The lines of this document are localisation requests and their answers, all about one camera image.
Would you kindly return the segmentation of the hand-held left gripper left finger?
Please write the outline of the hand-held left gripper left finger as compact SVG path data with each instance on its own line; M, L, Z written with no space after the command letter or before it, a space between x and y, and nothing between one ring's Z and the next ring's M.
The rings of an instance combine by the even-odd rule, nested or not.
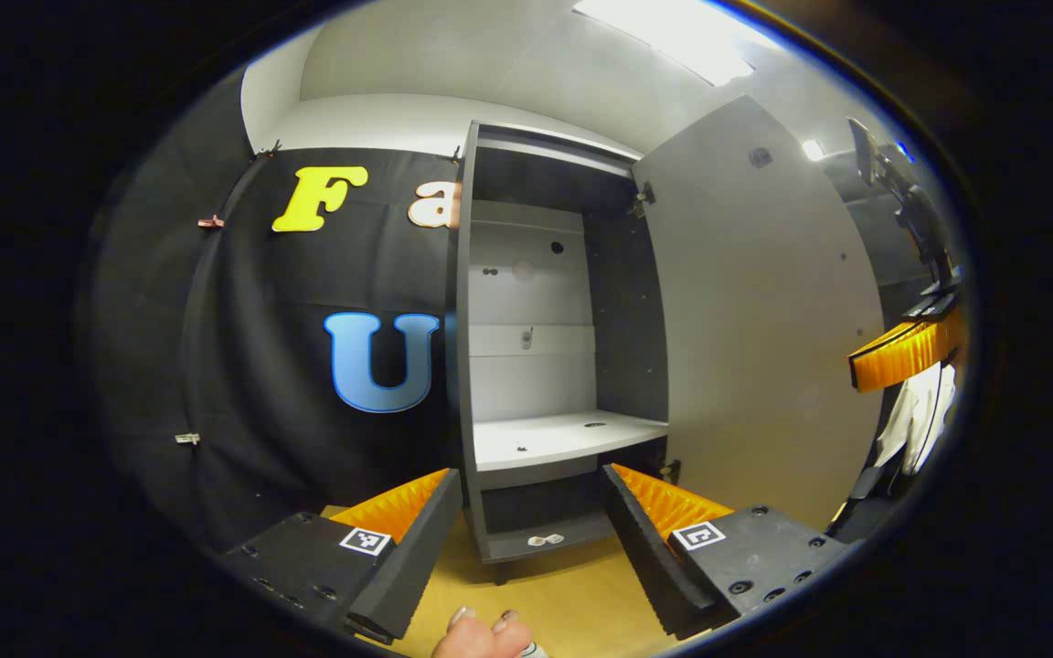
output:
M408 633L461 507L460 472L441 468L330 517L292 514L217 562L309 629L391 645Z

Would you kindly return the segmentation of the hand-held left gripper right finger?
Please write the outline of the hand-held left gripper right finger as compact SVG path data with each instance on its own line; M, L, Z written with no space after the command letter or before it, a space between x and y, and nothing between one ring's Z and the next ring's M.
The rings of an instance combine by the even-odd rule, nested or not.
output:
M720 629L800 589L847 543L779 509L727 509L617 463L601 468L605 514L665 633Z

